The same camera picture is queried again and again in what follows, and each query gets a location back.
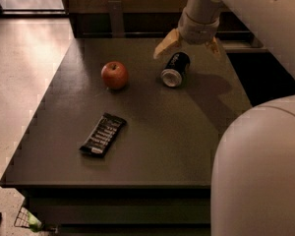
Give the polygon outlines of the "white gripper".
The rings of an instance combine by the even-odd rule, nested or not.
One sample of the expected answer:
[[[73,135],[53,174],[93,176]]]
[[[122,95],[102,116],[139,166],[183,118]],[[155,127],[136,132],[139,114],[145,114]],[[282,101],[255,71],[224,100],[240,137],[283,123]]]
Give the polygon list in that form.
[[[206,48],[214,55],[219,55],[219,46],[215,38],[219,19],[212,23],[198,23],[190,18],[186,12],[183,13],[178,22],[178,29],[173,29],[161,42],[155,47],[153,58],[158,59],[181,48],[181,38],[189,44],[204,44]]]

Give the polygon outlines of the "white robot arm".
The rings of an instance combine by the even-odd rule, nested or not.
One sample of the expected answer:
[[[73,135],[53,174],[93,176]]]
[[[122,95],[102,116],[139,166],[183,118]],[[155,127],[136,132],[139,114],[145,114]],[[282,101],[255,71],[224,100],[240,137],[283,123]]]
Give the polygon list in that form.
[[[295,80],[295,0],[188,0],[155,48],[212,39],[228,7]],[[213,163],[211,236],[295,236],[295,95],[256,106],[224,133]]]

